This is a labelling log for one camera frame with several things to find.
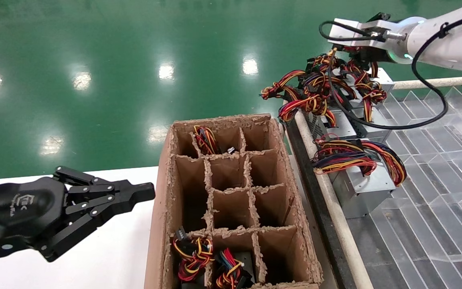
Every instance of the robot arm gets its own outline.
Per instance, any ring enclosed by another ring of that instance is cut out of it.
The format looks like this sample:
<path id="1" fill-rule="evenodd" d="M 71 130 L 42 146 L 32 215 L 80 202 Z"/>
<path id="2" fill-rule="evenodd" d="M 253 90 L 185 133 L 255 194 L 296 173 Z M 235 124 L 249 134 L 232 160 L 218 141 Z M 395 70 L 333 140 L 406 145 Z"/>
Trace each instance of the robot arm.
<path id="1" fill-rule="evenodd" d="M 410 17 L 398 22 L 390 22 L 389 18 L 389 15 L 383 13 L 366 23 L 336 18 L 335 22 L 367 34 L 356 33 L 334 24 L 329 35 L 324 37 L 335 44 L 357 47 L 358 57 L 362 57 L 364 61 L 411 64 L 418 50 L 432 35 L 448 24 L 462 20 L 462 7 L 432 19 Z M 418 61 L 462 71 L 462 24 L 446 34 L 446 37 L 443 35 L 433 41 Z M 370 40 L 341 40 L 347 38 Z"/>
<path id="2" fill-rule="evenodd" d="M 106 181 L 66 167 L 31 183 L 4 183 L 0 257 L 31 248 L 53 262 L 113 216 L 154 197 L 152 183 Z"/>

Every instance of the green epoxy floor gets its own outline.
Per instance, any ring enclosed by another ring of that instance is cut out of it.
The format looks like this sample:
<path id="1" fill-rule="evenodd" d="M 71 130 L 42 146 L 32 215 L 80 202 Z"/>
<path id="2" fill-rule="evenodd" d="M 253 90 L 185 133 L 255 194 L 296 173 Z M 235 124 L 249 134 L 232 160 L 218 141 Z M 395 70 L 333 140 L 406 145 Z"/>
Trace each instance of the green epoxy floor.
<path id="1" fill-rule="evenodd" d="M 174 120 L 277 115 L 258 93 L 330 48 L 332 18 L 462 0 L 0 0 L 0 178 L 156 166 Z M 382 64 L 394 80 L 409 66 Z M 426 77 L 462 75 L 421 65 Z"/>

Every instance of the plastic tray compartment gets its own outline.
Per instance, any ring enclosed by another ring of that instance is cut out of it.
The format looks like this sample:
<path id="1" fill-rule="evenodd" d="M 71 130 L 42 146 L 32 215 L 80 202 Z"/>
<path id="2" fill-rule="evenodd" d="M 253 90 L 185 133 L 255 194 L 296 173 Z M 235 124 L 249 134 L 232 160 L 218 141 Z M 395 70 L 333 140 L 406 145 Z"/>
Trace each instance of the plastic tray compartment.
<path id="1" fill-rule="evenodd" d="M 393 199 L 367 217 L 410 289 L 462 289 L 462 94 L 451 88 L 446 98 L 450 109 L 440 121 L 388 138 L 388 145 L 403 156 L 408 176 Z M 380 107 L 399 125 L 421 122 L 442 109 L 433 92 L 409 92 L 402 101 L 390 95 Z M 377 254 L 362 251 L 368 247 L 358 243 L 362 255 Z M 369 274 L 376 280 L 393 273 L 376 267 Z"/>

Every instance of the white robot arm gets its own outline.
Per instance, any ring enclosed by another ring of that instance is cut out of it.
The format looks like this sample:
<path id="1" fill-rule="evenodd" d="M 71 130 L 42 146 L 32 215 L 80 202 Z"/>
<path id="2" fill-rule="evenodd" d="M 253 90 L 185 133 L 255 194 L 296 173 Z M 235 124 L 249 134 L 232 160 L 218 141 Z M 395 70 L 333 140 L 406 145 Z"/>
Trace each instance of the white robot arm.
<path id="1" fill-rule="evenodd" d="M 322 23 L 319 29 L 329 42 L 352 47 L 359 62 L 411 64 L 416 58 L 418 62 L 462 71 L 462 8 L 432 19 L 410 17 L 390 22 L 389 18 L 384 13 L 365 23 L 336 18 Z M 322 31 L 325 24 L 332 24 L 329 35 Z"/>
<path id="2" fill-rule="evenodd" d="M 386 61 L 410 64 L 422 45 L 447 24 L 462 20 L 462 8 L 432 19 L 410 17 L 400 22 L 374 20 L 367 23 L 336 18 L 335 22 L 367 31 L 378 40 L 341 41 L 363 35 L 334 24 L 329 42 L 350 47 L 373 47 L 386 51 Z M 437 39 L 422 53 L 418 61 L 462 71 L 462 25 Z"/>

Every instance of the black wire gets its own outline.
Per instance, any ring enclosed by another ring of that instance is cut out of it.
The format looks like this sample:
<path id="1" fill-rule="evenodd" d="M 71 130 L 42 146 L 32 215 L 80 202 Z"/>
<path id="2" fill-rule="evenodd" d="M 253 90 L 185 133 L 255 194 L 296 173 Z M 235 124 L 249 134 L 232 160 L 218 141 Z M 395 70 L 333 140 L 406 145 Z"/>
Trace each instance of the black wire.
<path id="1" fill-rule="evenodd" d="M 433 86 L 432 84 L 430 84 L 427 80 L 425 80 L 421 75 L 420 73 L 418 73 L 418 71 L 416 70 L 416 63 L 418 61 L 418 58 L 420 57 L 420 55 L 422 55 L 422 53 L 425 51 L 425 49 L 431 45 L 431 43 L 442 37 L 443 35 L 446 35 L 446 32 L 447 31 L 450 31 L 451 29 L 457 27 L 457 26 L 460 26 L 462 25 L 462 19 L 461 20 L 458 20 L 456 22 L 453 22 L 452 24 L 448 24 L 447 26 L 445 26 L 443 29 L 440 29 L 440 31 L 436 32 L 434 35 L 431 36 L 431 38 L 429 38 L 427 41 L 425 41 L 425 43 L 422 45 L 422 47 L 420 47 L 420 49 L 418 50 L 418 52 L 415 54 L 415 57 L 413 58 L 413 62 L 411 63 L 411 71 L 413 72 L 413 74 L 416 76 L 416 78 L 421 81 L 423 84 L 425 84 L 428 88 L 430 88 L 432 91 L 434 91 L 436 94 L 438 94 L 438 96 L 440 97 L 440 100 L 442 101 L 442 104 L 443 104 L 443 110 L 442 112 L 440 112 L 438 115 L 436 115 L 435 117 L 431 118 L 431 119 L 428 119 L 426 121 L 422 121 L 422 122 L 419 122 L 419 123 L 414 123 L 414 124 L 409 124 L 407 126 L 380 126 L 379 124 L 374 124 L 374 123 L 370 123 L 370 122 L 366 122 L 362 119 L 359 119 L 356 115 L 354 115 L 354 113 L 351 113 L 349 112 L 348 110 L 346 110 L 342 105 L 341 103 L 338 101 L 338 97 L 332 93 L 332 91 L 335 89 L 333 86 L 332 86 L 332 81 L 331 81 L 331 77 L 332 77 L 332 70 L 331 69 L 328 69 L 328 77 L 329 77 L 329 86 L 330 86 L 330 92 L 332 94 L 332 97 L 334 98 L 336 104 L 338 105 L 338 107 L 343 111 L 343 113 L 345 113 L 345 115 L 347 115 L 348 117 L 350 117 L 352 120 L 354 121 L 357 121 L 361 124 L 363 124 L 364 126 L 371 126 L 372 128 L 381 128 L 381 129 L 385 129 L 385 130 L 408 130 L 410 128 L 419 128 L 421 126 L 426 126 L 427 124 L 430 124 L 430 123 L 433 123 L 435 121 L 437 121 L 438 119 L 441 119 L 446 113 L 447 111 L 449 110 L 449 105 L 448 105 L 448 102 L 447 100 L 445 99 L 445 96 L 443 95 L 443 93 L 441 92 L 441 90 L 439 90 L 438 88 L 436 88 L 436 86 Z M 332 58 L 334 57 L 336 51 L 333 51 L 332 52 L 332 55 L 331 55 L 331 60 Z"/>
<path id="2" fill-rule="evenodd" d="M 336 25 L 336 26 L 340 26 L 341 28 L 344 28 L 348 31 L 352 31 L 352 32 L 355 32 L 357 34 L 361 34 L 365 37 L 352 37 L 352 38 L 336 38 L 336 37 L 330 37 L 329 35 L 326 35 L 323 31 L 323 27 L 325 24 L 333 24 L 333 25 Z M 367 33 L 365 31 L 362 31 L 361 29 L 357 29 L 357 28 L 354 28 L 352 26 L 348 26 L 346 24 L 343 24 L 343 23 L 339 23 L 339 22 L 336 22 L 336 21 L 324 21 L 320 24 L 320 26 L 318 26 L 318 31 L 320 32 L 320 35 L 322 35 L 323 38 L 327 39 L 327 40 L 334 40 L 334 41 L 361 41 L 361 40 L 379 40 L 379 36 L 377 37 L 374 37 L 372 35 L 370 35 L 370 33 Z"/>

